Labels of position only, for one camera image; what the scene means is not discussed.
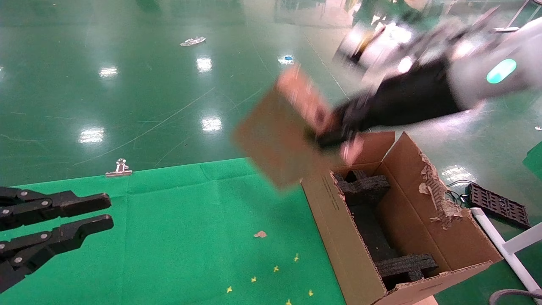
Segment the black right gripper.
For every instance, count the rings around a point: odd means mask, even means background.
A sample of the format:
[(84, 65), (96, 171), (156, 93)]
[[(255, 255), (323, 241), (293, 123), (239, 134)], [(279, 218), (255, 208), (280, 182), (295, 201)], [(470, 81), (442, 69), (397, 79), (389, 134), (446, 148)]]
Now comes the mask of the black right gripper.
[(315, 137), (321, 150), (354, 140), (360, 131), (420, 123), (459, 113), (464, 107), (454, 96), (447, 59), (433, 60), (383, 81), (374, 94), (356, 94), (335, 108), (342, 127), (330, 127)]

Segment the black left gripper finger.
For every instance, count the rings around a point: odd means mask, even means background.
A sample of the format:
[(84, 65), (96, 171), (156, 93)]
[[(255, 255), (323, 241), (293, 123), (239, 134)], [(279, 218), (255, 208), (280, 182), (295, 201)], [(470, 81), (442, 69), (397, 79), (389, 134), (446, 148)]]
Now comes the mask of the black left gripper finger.
[(78, 197), (72, 191), (43, 194), (29, 189), (0, 189), (0, 230), (12, 230), (59, 217), (72, 217), (111, 207), (108, 194)]
[(33, 274), (55, 255), (79, 249), (87, 236), (113, 227), (112, 217), (103, 214), (62, 224), (51, 231), (1, 241), (1, 293)]

